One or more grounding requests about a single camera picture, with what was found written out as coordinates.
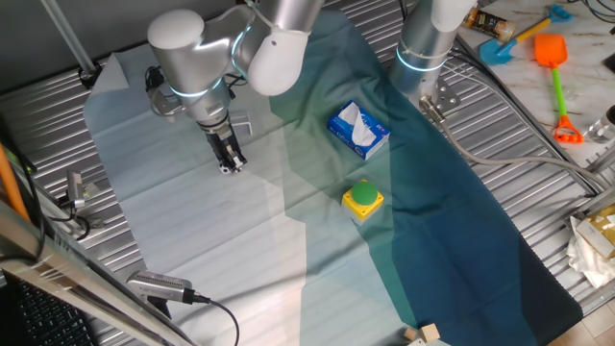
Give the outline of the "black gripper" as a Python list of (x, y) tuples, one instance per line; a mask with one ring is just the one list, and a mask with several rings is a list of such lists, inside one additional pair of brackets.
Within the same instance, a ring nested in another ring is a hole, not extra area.
[(205, 133), (213, 154), (219, 160), (220, 172), (222, 174), (239, 173), (247, 160), (239, 152), (230, 118), (225, 116), (216, 123), (207, 124), (205, 121), (198, 121), (197, 124)]

